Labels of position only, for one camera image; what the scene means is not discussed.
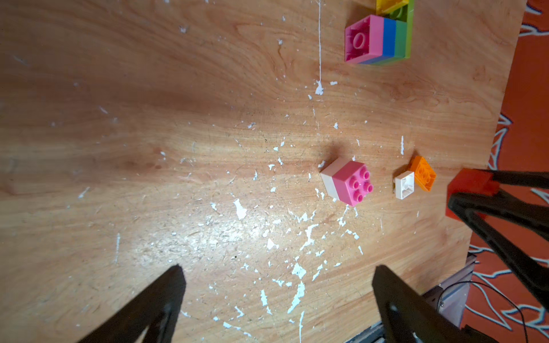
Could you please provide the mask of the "yellow lego brick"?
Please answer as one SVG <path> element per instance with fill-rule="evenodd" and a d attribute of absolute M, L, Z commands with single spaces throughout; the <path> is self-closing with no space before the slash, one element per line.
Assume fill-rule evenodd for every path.
<path fill-rule="evenodd" d="M 409 0 L 377 0 L 376 14 L 386 16 L 409 4 Z"/>

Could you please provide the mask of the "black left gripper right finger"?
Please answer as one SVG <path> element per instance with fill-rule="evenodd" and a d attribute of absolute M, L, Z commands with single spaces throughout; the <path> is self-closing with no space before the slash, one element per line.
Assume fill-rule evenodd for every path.
<path fill-rule="evenodd" d="M 471 341 L 387 266 L 375 268 L 372 286 L 386 342 Z"/>

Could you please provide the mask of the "lime green long lego brick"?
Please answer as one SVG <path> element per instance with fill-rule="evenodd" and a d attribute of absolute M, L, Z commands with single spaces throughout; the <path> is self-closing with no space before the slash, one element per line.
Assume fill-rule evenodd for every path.
<path fill-rule="evenodd" d="M 415 1 L 409 0 L 406 5 L 392 11 L 389 14 L 389 17 L 394 20 L 404 21 L 407 25 L 407 35 L 406 35 L 406 47 L 405 47 L 405 58 L 409 59 L 412 49 L 412 38 L 413 38 L 413 19 L 414 19 L 414 9 Z"/>

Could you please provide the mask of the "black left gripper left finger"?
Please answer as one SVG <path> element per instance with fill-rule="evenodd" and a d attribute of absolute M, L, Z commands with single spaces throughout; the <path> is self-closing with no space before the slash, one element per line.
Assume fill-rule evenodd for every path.
<path fill-rule="evenodd" d="M 180 265 L 170 267 L 81 342 L 171 342 L 186 289 Z"/>

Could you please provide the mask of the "small white lego brick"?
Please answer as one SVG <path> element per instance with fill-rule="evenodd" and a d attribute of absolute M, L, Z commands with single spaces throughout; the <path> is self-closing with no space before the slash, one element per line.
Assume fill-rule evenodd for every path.
<path fill-rule="evenodd" d="M 393 180 L 395 184 L 395 196 L 398 200 L 404 200 L 415 191 L 415 173 L 406 171 Z"/>

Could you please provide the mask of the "blue lego brick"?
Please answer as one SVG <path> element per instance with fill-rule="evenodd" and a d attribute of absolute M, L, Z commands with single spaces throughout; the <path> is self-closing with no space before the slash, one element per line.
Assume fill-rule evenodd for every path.
<path fill-rule="evenodd" d="M 369 34 L 368 59 L 361 64 L 378 64 L 395 56 L 395 38 L 397 24 L 395 20 L 369 16 Z"/>

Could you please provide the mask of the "red lego brick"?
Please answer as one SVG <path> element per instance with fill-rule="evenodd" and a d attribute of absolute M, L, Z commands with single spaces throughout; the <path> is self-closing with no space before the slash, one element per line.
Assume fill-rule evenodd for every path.
<path fill-rule="evenodd" d="M 460 219 L 449 208 L 450 197 L 455 193 L 480 194 L 493 196 L 499 192 L 500 183 L 493 179 L 491 171 L 479 169 L 462 169 L 447 186 L 445 215 L 460 222 Z"/>

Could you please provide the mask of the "magenta lego brick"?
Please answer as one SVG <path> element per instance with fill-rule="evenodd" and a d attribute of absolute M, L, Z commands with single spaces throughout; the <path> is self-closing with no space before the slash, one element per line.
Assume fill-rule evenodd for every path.
<path fill-rule="evenodd" d="M 383 55 L 384 18 L 370 15 L 345 29 L 345 61 L 366 64 Z"/>
<path fill-rule="evenodd" d="M 333 175 L 333 182 L 339 200 L 355 207 L 373 191 L 370 181 L 370 170 L 365 164 L 347 161 Z"/>

